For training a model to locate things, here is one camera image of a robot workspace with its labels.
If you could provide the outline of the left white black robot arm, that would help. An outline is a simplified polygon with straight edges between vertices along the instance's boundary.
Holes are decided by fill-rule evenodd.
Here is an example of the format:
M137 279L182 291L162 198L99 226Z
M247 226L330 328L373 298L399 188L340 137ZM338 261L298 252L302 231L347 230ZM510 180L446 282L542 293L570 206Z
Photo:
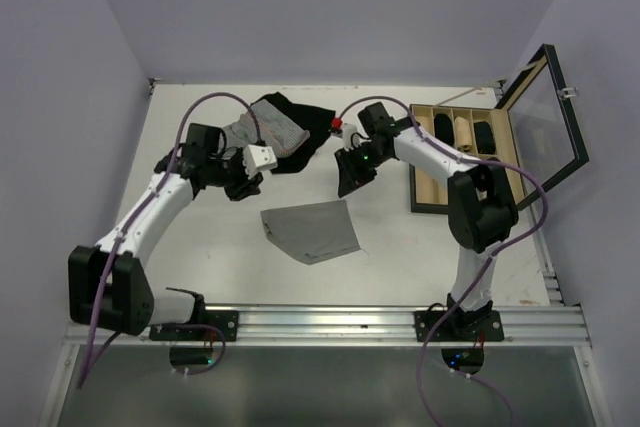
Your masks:
M168 227L201 191L221 188L231 201L259 194L263 171L277 164L273 149L261 140L231 148L225 140L218 127L190 124L185 141L156 164L149 185L125 217L94 245L71 252L73 322L128 335L165 325L189 340L205 333L203 296L176 287L154 290L146 267Z

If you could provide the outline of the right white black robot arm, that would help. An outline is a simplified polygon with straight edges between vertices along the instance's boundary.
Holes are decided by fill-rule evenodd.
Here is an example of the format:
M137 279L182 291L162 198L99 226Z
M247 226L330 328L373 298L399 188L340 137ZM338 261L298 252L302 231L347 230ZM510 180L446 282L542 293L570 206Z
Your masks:
M389 160L423 171L446 189L447 222L459 245L459 257L445 326L454 338L470 338L481 327L480 315L491 310L495 251L518 221L504 166L455 150L428 133L413 116L393 118L380 102L362 109L358 118L363 132L339 117L330 124L331 134L343 142L334 154L338 196L371 183L377 168Z

